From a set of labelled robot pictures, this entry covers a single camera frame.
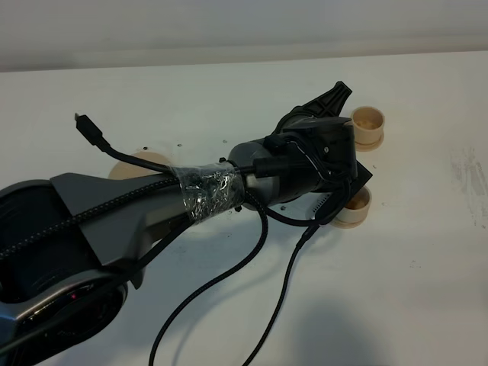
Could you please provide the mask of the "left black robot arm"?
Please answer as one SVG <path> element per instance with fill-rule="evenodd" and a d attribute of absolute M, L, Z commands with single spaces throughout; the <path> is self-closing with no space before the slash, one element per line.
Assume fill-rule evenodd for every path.
<path fill-rule="evenodd" d="M 1 192 L 1 363 L 35 365 L 105 328 L 146 266 L 191 226 L 229 210 L 254 209 L 303 228 L 301 249 L 335 219 L 371 173 L 356 159 L 351 89 L 295 107 L 274 131 L 235 146 L 218 163 L 174 167 L 113 149 L 85 116 L 77 130 L 103 153 L 148 170 L 110 180 L 66 173 Z"/>

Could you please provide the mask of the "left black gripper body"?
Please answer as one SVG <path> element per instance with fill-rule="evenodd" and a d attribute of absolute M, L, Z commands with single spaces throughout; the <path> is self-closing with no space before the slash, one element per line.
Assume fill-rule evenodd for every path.
<path fill-rule="evenodd" d="M 352 120 L 339 108 L 297 106 L 262 138 L 262 200 L 356 194 L 373 177 L 356 156 Z"/>

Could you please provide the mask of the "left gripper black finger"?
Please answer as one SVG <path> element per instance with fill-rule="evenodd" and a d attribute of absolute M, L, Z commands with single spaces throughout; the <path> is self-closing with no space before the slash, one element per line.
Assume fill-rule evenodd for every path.
<path fill-rule="evenodd" d="M 352 90 L 342 81 L 337 81 L 333 88 L 307 102 L 302 109 L 317 118 L 338 117 L 352 94 Z"/>

